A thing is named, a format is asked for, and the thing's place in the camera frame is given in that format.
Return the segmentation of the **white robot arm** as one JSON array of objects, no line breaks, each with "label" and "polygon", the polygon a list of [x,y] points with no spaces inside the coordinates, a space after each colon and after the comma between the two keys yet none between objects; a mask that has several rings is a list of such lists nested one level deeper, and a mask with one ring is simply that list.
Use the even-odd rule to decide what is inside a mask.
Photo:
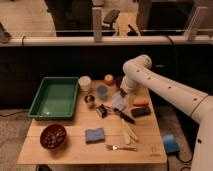
[{"label": "white robot arm", "polygon": [[156,74],[151,66],[145,54],[126,61],[121,88],[130,93],[142,84],[197,122],[191,171],[213,171],[213,96]]}]

